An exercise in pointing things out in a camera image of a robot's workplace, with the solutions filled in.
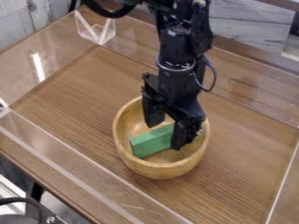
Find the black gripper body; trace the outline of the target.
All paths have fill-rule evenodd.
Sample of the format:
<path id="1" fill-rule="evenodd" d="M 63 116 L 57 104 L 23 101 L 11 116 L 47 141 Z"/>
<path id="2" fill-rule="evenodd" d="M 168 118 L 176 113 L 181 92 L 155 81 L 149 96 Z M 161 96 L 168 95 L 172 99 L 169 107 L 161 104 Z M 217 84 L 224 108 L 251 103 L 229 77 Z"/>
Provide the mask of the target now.
<path id="1" fill-rule="evenodd" d="M 191 59 L 184 63 L 172 63 L 156 58 L 159 74 L 144 73 L 143 96 L 163 103 L 164 119 L 169 116 L 179 120 L 205 121 L 205 114 L 197 101 L 203 90 L 205 63 Z"/>

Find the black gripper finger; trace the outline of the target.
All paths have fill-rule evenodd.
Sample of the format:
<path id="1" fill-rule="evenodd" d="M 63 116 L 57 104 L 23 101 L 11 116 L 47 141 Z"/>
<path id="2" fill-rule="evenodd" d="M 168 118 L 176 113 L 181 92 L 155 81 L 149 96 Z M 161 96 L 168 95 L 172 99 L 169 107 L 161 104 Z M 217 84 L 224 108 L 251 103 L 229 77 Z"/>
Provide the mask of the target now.
<path id="1" fill-rule="evenodd" d="M 148 128 L 155 127 L 164 121 L 163 103 L 149 96 L 143 96 L 144 122 Z"/>
<path id="2" fill-rule="evenodd" d="M 171 148 L 179 150 L 185 144 L 189 144 L 201 131 L 201 120 L 179 120 L 173 123 L 171 138 Z"/>

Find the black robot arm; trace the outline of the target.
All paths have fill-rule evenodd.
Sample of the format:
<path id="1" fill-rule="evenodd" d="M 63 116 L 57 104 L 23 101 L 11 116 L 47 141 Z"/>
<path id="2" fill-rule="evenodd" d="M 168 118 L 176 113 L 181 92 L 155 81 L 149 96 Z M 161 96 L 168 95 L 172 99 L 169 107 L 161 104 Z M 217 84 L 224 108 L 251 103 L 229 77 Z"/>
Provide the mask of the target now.
<path id="1" fill-rule="evenodd" d="M 159 74 L 143 74 L 144 122 L 153 127 L 167 116 L 173 119 L 171 147 L 177 150 L 200 134 L 205 121 L 197 96 L 212 90 L 203 85 L 205 70 L 213 68 L 204 55 L 213 39 L 211 0 L 119 0 L 116 10 L 105 9 L 99 0 L 81 2 L 105 18 L 124 17 L 139 4 L 145 4 L 153 14 Z"/>

